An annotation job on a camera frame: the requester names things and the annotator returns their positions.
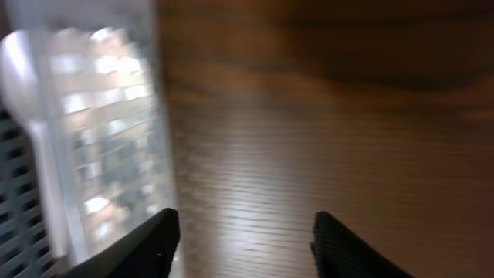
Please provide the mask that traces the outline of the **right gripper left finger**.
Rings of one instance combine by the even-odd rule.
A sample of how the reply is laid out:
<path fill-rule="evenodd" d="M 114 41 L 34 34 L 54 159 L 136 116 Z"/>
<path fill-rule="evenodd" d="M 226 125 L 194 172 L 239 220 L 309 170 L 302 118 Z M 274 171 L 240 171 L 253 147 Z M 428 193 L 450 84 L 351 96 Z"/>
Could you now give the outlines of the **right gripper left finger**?
<path fill-rule="evenodd" d="M 165 208 L 62 278 L 168 278 L 180 237 L 178 211 Z"/>

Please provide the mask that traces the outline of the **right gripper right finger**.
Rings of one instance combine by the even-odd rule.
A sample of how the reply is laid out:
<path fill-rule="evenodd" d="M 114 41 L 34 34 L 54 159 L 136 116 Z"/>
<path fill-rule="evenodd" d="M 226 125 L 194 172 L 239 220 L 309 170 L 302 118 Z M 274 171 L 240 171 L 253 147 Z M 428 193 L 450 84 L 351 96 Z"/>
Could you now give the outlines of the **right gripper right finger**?
<path fill-rule="evenodd" d="M 310 248 L 319 278 L 411 278 L 329 212 L 315 214 Z"/>

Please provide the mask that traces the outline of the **white spoon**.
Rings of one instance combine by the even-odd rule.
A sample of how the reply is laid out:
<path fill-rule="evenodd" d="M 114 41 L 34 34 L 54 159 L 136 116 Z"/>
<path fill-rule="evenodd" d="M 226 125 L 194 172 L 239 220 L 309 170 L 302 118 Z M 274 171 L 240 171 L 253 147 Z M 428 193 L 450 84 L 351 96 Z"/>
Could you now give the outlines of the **white spoon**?
<path fill-rule="evenodd" d="M 1 41 L 1 91 L 2 103 L 31 142 L 49 244 L 55 258 L 63 258 L 69 242 L 65 213 L 26 31 L 11 32 Z"/>

